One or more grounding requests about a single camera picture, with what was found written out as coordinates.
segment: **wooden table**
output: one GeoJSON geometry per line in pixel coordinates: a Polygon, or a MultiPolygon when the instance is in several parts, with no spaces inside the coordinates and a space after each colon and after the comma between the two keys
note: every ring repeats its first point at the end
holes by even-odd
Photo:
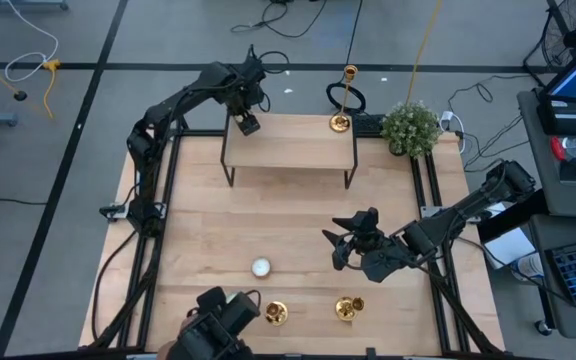
{"type": "MultiPolygon", "coordinates": [[[[242,171],[231,188],[220,164],[221,142],[220,137],[182,139],[147,350],[157,351],[176,337],[197,295],[223,286],[226,291],[258,289],[262,308],[274,300],[288,307],[289,319],[283,326],[274,327],[260,317],[242,333],[256,353],[365,354],[366,347],[375,347],[381,355],[440,354],[428,277],[403,269],[376,284],[361,272],[335,271],[332,246],[321,234],[321,229],[340,230],[331,222],[333,216],[349,217],[370,206],[379,209],[379,227],[386,233],[417,218],[408,157],[391,155],[383,140],[360,138],[360,165],[349,190],[331,171],[269,168],[242,171]],[[266,279],[250,272],[259,256],[272,263],[266,279]],[[334,312],[341,296],[365,300],[365,309],[352,323],[339,321],[334,312]]],[[[443,135],[434,150],[444,205],[468,194],[456,142],[452,135],[443,135]]],[[[430,194],[423,164],[422,174],[430,194]]],[[[117,199],[124,198],[132,181],[133,166],[127,158],[117,199]]],[[[109,226],[100,264],[131,231],[125,221],[109,226]]],[[[478,241],[474,228],[467,228],[463,236],[478,241]]],[[[104,276],[99,328],[108,324],[124,301],[135,242],[131,245],[104,276]]],[[[503,348],[480,250],[457,242],[454,260],[465,308],[491,341],[503,348]]],[[[446,309],[452,324],[452,312],[446,309]]],[[[140,311],[135,311],[129,343],[135,342],[138,316],[140,311]]],[[[457,349],[454,329],[449,330],[457,349]]],[[[80,343],[91,340],[89,311],[80,343]]]]}

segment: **black ring stand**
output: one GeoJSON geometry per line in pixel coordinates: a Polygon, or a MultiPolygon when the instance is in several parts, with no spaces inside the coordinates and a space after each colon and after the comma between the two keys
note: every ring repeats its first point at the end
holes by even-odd
{"type": "MultiPolygon", "coordinates": [[[[328,96],[328,101],[330,101],[330,103],[332,103],[337,108],[337,110],[341,111],[341,104],[337,100],[335,100],[335,98],[332,97],[332,89],[334,88],[346,89],[346,84],[342,82],[337,82],[328,85],[328,87],[326,88],[326,95],[328,96]]],[[[348,86],[348,92],[353,94],[359,100],[361,105],[359,105],[359,107],[357,108],[346,107],[344,109],[344,112],[348,114],[364,113],[366,110],[366,97],[364,96],[364,94],[362,94],[361,91],[355,89],[352,86],[348,86]]]]}

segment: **chair wheel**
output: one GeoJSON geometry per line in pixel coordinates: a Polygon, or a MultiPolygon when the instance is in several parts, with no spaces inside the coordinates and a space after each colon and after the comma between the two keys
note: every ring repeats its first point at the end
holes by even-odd
{"type": "Polygon", "coordinates": [[[537,329],[537,332],[543,336],[549,336],[552,334],[552,329],[546,325],[546,321],[544,320],[535,321],[533,325],[535,326],[535,329],[537,329]]]}

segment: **gray floor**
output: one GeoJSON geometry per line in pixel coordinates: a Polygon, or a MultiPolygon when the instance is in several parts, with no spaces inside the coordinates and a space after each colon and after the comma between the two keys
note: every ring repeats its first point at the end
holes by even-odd
{"type": "MultiPolygon", "coordinates": [[[[59,37],[58,58],[62,61],[95,62],[117,4],[118,0],[71,0],[69,13],[43,7],[22,11],[29,20],[59,37]]],[[[258,21],[265,4],[262,0],[130,0],[109,61],[238,62],[248,44],[254,43],[258,52],[282,50],[296,63],[344,62],[358,0],[330,0],[318,22],[300,39],[283,39],[266,29],[229,33],[236,24],[258,21]]],[[[297,32],[319,5],[296,1],[286,21],[277,23],[277,27],[297,32]]],[[[365,1],[351,61],[411,64],[433,6],[434,0],[365,1]]],[[[517,66],[539,37],[545,9],[542,0],[447,0],[422,63],[517,66]]],[[[0,61],[35,49],[49,52],[50,46],[50,39],[1,9],[0,61]]],[[[57,114],[52,122],[41,113],[41,105],[35,105],[37,110],[17,103],[0,85],[0,111],[17,111],[21,119],[15,128],[0,127],[0,196],[46,200],[91,74],[59,71],[50,97],[57,114]]],[[[126,135],[148,106],[193,81],[196,75],[104,72],[7,355],[77,346],[107,228],[97,209],[114,198],[126,155],[126,135]]],[[[442,112],[455,89],[490,75],[420,73],[413,98],[442,112]]],[[[271,75],[262,85],[272,99],[273,112],[329,114],[332,108],[324,89],[339,76],[337,72],[292,71],[289,75],[271,75]]],[[[354,85],[368,98],[368,112],[383,113],[405,99],[409,78],[405,72],[360,69],[354,85]]],[[[19,87],[40,104],[48,81],[48,74],[40,72],[19,87]]],[[[518,114],[516,93],[533,86],[529,78],[492,80],[488,87],[495,97],[493,103],[485,103],[473,91],[458,95],[453,105],[466,131],[485,141],[518,114]]],[[[190,113],[188,120],[194,128],[216,129],[223,126],[223,117],[223,107],[210,102],[190,113]]],[[[523,125],[519,125],[491,150],[525,139],[523,125]]],[[[467,145],[464,159],[475,153],[472,144],[467,145]]],[[[504,157],[516,159],[536,176],[528,146],[508,151],[504,157]]],[[[482,160],[473,168],[486,164],[482,160]]],[[[477,187],[483,176],[469,174],[470,188],[477,187]]],[[[42,210],[0,203],[0,324],[42,210]]],[[[503,271],[491,273],[491,281],[509,350],[526,356],[576,359],[576,340],[558,334],[541,337],[533,330],[532,322],[542,317],[534,288],[518,284],[503,271]]]]}

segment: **white cable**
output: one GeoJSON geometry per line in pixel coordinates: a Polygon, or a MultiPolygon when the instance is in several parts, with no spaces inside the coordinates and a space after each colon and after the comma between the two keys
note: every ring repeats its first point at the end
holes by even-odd
{"type": "Polygon", "coordinates": [[[30,21],[26,20],[23,16],[21,16],[21,13],[19,12],[19,10],[17,10],[17,8],[15,8],[15,6],[12,4],[12,2],[10,0],[6,0],[6,2],[8,2],[8,5],[10,5],[10,7],[12,8],[12,10],[15,12],[15,14],[26,24],[28,24],[28,26],[32,27],[33,29],[39,31],[40,33],[51,37],[53,40],[55,40],[55,49],[52,51],[52,53],[50,54],[50,56],[46,56],[44,53],[38,52],[38,51],[34,51],[34,52],[29,52],[27,54],[23,54],[21,56],[19,56],[18,58],[12,60],[11,62],[8,63],[8,65],[6,65],[6,68],[4,69],[4,75],[6,76],[6,79],[8,79],[8,81],[10,82],[19,82],[19,81],[23,81],[28,79],[29,77],[33,76],[39,69],[41,69],[41,66],[44,63],[47,63],[48,61],[50,61],[52,59],[53,56],[55,56],[55,53],[57,52],[57,48],[59,48],[59,40],[52,34],[50,34],[47,31],[44,31],[40,28],[38,28],[37,26],[35,26],[33,23],[31,23],[30,21]],[[10,75],[8,74],[8,71],[10,70],[10,67],[15,64],[16,62],[18,62],[19,60],[26,58],[28,56],[41,56],[42,61],[41,63],[33,70],[31,71],[29,74],[27,74],[24,77],[21,77],[19,79],[13,79],[10,77],[10,75]]]}
{"type": "MultiPolygon", "coordinates": [[[[441,119],[439,119],[439,128],[441,129],[441,132],[443,133],[443,132],[449,131],[449,130],[444,129],[444,127],[443,127],[443,125],[441,125],[441,123],[443,123],[444,121],[448,121],[448,126],[450,126],[450,121],[452,120],[452,118],[457,119],[457,122],[459,123],[459,127],[461,128],[461,133],[464,134],[466,132],[466,130],[464,130],[464,123],[461,122],[461,119],[459,118],[459,116],[457,116],[457,114],[453,113],[452,111],[444,111],[444,113],[441,115],[441,119]]],[[[466,150],[466,140],[461,139],[461,148],[459,149],[459,153],[463,154],[464,150],[466,150]]]]}

